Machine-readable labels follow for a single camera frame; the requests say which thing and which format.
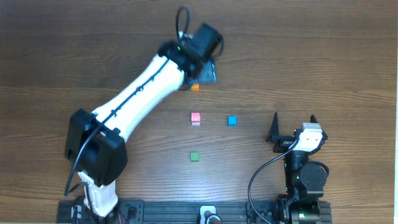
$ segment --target wooden table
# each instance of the wooden table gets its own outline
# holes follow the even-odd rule
[[[276,156],[264,140],[274,112],[282,134],[315,114],[329,140],[311,159],[331,170],[323,200],[335,223],[392,223],[392,0],[0,1],[0,221],[55,221],[70,171],[70,115],[102,105],[142,72],[175,38],[181,4],[191,7],[191,32],[206,21],[224,35],[220,82],[173,93],[145,118],[127,142],[119,196],[246,201],[250,177]],[[231,114],[236,128],[226,126]],[[200,162],[190,162],[192,151]],[[282,166],[258,176],[255,199],[284,193]]]

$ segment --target blue cube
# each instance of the blue cube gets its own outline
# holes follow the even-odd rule
[[[228,116],[228,126],[236,126],[238,123],[237,120],[236,116]]]

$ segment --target wood grain surface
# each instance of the wood grain surface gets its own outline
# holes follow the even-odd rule
[[[0,221],[54,222],[68,173],[68,119],[133,81],[175,38],[179,5],[223,34],[216,85],[171,94],[127,142],[120,197],[246,201],[278,111],[282,134],[315,114],[329,140],[335,223],[392,223],[397,83],[393,0],[0,1]],[[200,127],[190,112],[201,113]],[[226,126],[228,115],[238,126]],[[200,162],[190,162],[190,152]],[[255,199],[284,193],[282,161]]]

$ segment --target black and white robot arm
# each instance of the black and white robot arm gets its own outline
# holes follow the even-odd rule
[[[223,44],[222,36],[202,24],[195,35],[184,34],[161,46],[149,66],[111,101],[91,113],[76,111],[70,118],[65,147],[72,165],[65,195],[76,188],[69,190],[78,171],[86,206],[105,219],[118,203],[115,180],[127,164],[125,142],[161,99],[182,85],[216,80],[214,70],[203,71],[214,69],[212,55],[219,43]]]

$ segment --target small colored block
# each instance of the small colored block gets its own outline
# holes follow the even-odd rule
[[[199,152],[191,152],[191,162],[199,162]]]
[[[191,87],[192,91],[199,91],[199,84],[193,84]]]
[[[228,116],[228,126],[236,126],[238,124],[236,116]]]
[[[200,125],[200,113],[191,112],[191,122],[192,122],[192,125],[199,126]]]

